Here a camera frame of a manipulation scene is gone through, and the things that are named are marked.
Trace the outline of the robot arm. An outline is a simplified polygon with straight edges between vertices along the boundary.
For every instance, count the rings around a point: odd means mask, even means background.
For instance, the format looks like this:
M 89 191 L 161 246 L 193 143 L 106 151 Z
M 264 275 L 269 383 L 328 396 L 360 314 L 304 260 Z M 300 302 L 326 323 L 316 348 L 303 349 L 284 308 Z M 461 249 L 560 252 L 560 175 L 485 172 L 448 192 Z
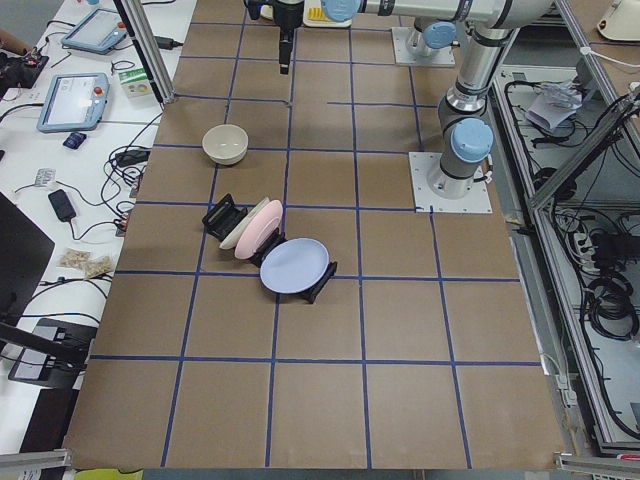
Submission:
M 297 28 L 307 25 L 349 27 L 364 1 L 246 1 L 253 20 L 269 10 L 271 19 L 280 29 L 279 69 L 287 75 L 290 69 L 294 36 Z M 411 27 L 394 27 L 392 41 L 395 63 L 403 66 L 452 67 L 455 64 L 452 46 L 457 27 L 451 21 L 435 21 L 417 17 Z
M 481 119 L 486 94 L 508 53 L 517 30 L 544 15 L 549 1 L 323 1 L 334 21 L 358 13 L 406 15 L 473 23 L 464 60 L 455 84 L 438 107 L 444 140 L 439 165 L 427 175 L 429 188 L 447 199 L 461 199 L 473 183 L 479 164 L 490 154 L 494 134 Z

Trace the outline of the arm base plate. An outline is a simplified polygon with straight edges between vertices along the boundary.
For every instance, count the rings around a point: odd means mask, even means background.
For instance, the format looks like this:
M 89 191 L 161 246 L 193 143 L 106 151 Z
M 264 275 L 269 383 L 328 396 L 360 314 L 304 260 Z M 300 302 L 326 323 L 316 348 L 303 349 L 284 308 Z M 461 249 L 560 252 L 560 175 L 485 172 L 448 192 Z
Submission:
M 480 166 L 474 176 L 458 180 L 441 169 L 439 152 L 410 152 L 409 170 L 418 213 L 492 214 L 491 176 Z
M 453 68 L 455 59 L 451 45 L 429 47 L 422 33 L 413 27 L 391 29 L 395 63 L 401 66 Z

